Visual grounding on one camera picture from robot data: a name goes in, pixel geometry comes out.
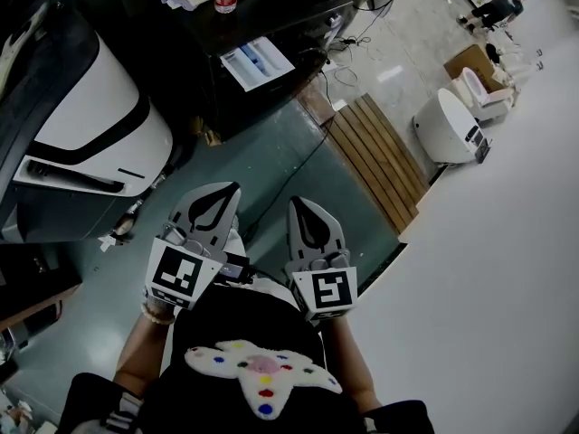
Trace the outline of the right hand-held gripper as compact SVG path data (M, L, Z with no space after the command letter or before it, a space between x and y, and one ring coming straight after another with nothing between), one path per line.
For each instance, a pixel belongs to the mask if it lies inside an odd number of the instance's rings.
M289 291L305 320L318 322L347 314L358 300L357 270L339 221L300 196L288 206Z

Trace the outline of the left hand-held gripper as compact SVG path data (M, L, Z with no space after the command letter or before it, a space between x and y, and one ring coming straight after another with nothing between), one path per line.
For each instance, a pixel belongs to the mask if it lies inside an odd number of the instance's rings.
M181 198L169 215L174 225L166 224L153 239L145 283L149 296L193 308L227 260L221 249L241 195L238 183L213 183Z

